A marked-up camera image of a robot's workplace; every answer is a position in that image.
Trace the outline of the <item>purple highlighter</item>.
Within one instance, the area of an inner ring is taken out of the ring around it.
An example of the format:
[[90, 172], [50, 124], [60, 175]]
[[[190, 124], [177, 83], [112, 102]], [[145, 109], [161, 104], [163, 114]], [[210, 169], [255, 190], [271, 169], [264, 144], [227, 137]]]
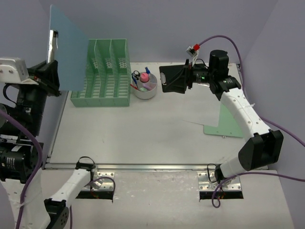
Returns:
[[152, 87], [149, 84], [144, 83], [143, 86], [149, 91], [152, 90]]

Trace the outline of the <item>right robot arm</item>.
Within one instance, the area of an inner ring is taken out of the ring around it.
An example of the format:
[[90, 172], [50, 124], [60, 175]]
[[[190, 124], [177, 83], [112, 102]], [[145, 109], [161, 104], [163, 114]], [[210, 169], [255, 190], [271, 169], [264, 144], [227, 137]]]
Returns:
[[184, 94], [193, 83], [207, 83], [233, 116], [240, 127], [245, 145], [237, 156], [215, 167], [213, 183], [224, 187], [230, 177], [274, 164], [278, 161], [284, 136], [281, 131], [272, 130], [250, 105], [242, 86], [235, 77], [229, 75], [229, 57], [226, 51], [210, 52], [209, 65], [196, 67], [194, 62], [159, 68], [162, 91]]

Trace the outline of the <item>white clipboard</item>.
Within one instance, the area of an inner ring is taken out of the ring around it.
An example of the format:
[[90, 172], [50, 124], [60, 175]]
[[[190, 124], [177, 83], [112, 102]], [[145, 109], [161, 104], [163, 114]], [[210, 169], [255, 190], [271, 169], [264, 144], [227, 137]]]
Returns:
[[208, 85], [194, 83], [183, 95], [182, 119], [200, 125], [218, 126], [220, 106]]

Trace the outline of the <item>blue clipboard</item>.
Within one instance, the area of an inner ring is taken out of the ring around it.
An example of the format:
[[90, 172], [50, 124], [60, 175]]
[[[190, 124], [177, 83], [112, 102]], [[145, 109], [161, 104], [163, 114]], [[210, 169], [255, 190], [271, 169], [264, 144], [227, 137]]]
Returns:
[[86, 76], [89, 39], [55, 5], [50, 6], [47, 61], [58, 62], [60, 91], [81, 91]]

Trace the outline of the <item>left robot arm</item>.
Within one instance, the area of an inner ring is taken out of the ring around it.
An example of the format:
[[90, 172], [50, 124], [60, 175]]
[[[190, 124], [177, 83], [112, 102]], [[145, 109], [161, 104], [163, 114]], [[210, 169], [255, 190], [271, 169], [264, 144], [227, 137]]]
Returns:
[[27, 68], [20, 58], [1, 58], [0, 80], [18, 90], [14, 107], [0, 106], [0, 182], [18, 229], [62, 229], [83, 187], [95, 187], [95, 164], [77, 162], [68, 181], [50, 198], [42, 195], [42, 149], [37, 141], [49, 96], [60, 96], [56, 60]]

